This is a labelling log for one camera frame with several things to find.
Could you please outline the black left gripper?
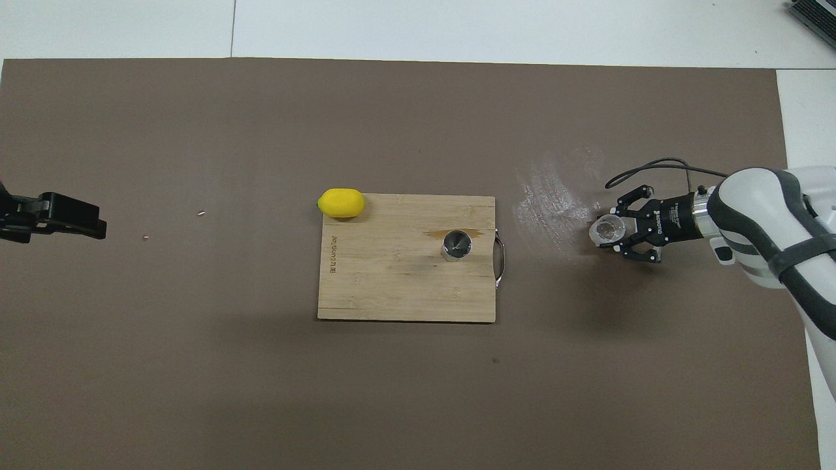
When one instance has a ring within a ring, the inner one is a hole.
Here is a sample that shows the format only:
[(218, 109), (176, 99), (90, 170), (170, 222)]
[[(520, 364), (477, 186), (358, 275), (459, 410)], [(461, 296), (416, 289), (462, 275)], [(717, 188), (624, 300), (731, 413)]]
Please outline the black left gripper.
[(0, 181), (0, 239), (30, 243), (37, 220), (36, 210), (31, 206), (40, 203), (39, 229), (44, 233), (106, 238), (107, 222), (101, 219), (101, 209), (97, 205), (53, 191), (47, 191), (40, 197), (12, 195)]

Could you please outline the small clear glass cup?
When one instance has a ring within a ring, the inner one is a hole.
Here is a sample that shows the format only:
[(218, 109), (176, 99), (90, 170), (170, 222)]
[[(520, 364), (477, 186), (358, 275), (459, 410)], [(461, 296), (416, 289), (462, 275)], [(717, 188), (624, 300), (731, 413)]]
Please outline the small clear glass cup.
[(609, 213), (597, 218), (588, 230), (588, 237), (598, 247), (618, 244), (624, 238), (627, 226), (623, 218)]

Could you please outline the metal double jigger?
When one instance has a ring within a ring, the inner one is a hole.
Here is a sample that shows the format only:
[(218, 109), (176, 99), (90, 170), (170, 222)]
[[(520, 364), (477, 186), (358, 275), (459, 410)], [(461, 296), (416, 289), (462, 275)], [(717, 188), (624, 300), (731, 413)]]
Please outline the metal double jigger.
[(441, 254), (447, 262), (458, 262), (471, 253), (472, 246), (472, 238), (467, 232), (453, 230), (442, 238)]

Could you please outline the brown table mat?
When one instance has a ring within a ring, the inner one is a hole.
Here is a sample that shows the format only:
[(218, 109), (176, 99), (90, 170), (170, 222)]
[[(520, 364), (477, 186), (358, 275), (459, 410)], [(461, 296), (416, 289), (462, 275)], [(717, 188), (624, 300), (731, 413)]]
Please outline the brown table mat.
[[(6, 60), (0, 180), (108, 233), (0, 242), (0, 470), (819, 470), (791, 298), (587, 236), (783, 136), (765, 69)], [(318, 321), (331, 187), (495, 196), (498, 321)]]

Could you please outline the wooden cutting board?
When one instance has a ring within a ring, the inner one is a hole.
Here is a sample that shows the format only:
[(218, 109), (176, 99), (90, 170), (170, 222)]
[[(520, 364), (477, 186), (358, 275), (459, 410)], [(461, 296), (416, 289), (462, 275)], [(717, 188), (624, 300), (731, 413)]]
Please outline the wooden cutting board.
[[(471, 252), (442, 257), (442, 238), (467, 232)], [(317, 318), (492, 324), (496, 199), (365, 194), (357, 217), (323, 217)]]

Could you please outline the yellow lemon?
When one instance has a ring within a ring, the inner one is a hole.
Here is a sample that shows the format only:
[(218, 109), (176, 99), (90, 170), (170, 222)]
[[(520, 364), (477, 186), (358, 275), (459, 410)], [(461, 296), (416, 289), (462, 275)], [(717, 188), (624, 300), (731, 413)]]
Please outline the yellow lemon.
[(352, 188), (331, 188), (317, 199), (317, 208), (331, 218), (353, 218), (364, 211), (366, 199), (363, 193)]

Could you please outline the grey ribbed device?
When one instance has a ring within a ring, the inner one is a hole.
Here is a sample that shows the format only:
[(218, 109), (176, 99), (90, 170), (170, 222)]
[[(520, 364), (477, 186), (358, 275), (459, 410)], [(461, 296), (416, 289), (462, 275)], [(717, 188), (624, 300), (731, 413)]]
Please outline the grey ribbed device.
[(836, 0), (790, 0), (789, 12), (809, 29), (836, 35)]

